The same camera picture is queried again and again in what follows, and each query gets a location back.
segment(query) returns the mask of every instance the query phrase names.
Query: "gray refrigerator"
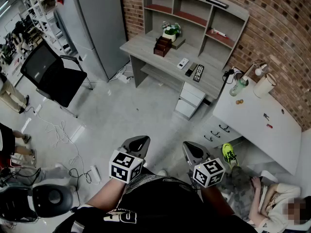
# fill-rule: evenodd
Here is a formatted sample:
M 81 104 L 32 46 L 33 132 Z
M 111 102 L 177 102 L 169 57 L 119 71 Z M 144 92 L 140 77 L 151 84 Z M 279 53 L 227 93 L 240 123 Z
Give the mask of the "gray refrigerator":
M 56 1 L 56 10 L 83 63 L 103 81 L 110 80 L 129 56 L 120 0 Z

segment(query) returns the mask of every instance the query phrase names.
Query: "hand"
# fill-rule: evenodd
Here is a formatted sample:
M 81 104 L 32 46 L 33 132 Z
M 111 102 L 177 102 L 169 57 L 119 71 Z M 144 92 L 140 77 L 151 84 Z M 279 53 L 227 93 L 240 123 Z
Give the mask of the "hand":
M 260 183 L 260 179 L 258 177 L 253 177 L 251 179 L 253 186 L 255 189 L 261 189 L 261 183 Z

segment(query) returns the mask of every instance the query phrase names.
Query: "cabinet knob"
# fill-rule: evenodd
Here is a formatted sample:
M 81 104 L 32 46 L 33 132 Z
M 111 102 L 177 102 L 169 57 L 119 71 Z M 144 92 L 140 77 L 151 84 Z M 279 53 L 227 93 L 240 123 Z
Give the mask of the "cabinet knob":
M 208 138 L 206 138 L 206 136 L 204 135 L 204 138 L 205 138 L 206 140 L 210 141 L 210 142 L 213 141 L 213 140 L 212 140 L 212 137 L 210 137 L 210 139 L 208 139 Z
M 210 132 L 211 132 L 214 136 L 220 138 L 220 136 L 218 136 L 218 134 L 220 133 L 219 131 L 217 132 L 217 134 L 214 134 L 212 130 L 211 130 Z
M 230 133 L 230 130 L 227 130 L 227 129 L 229 128 L 229 126 L 227 126 L 226 128 L 223 128 L 223 127 L 219 124 L 219 127 L 220 127 L 222 130 L 226 131 L 227 133 Z

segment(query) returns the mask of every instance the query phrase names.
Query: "water bottle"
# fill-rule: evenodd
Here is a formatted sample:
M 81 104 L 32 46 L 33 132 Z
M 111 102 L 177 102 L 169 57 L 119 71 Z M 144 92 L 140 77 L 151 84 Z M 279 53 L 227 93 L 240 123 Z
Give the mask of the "water bottle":
M 237 81 L 237 83 L 232 87 L 229 91 L 230 95 L 235 97 L 238 95 L 244 87 L 247 85 L 248 77 L 243 76 L 241 79 Z

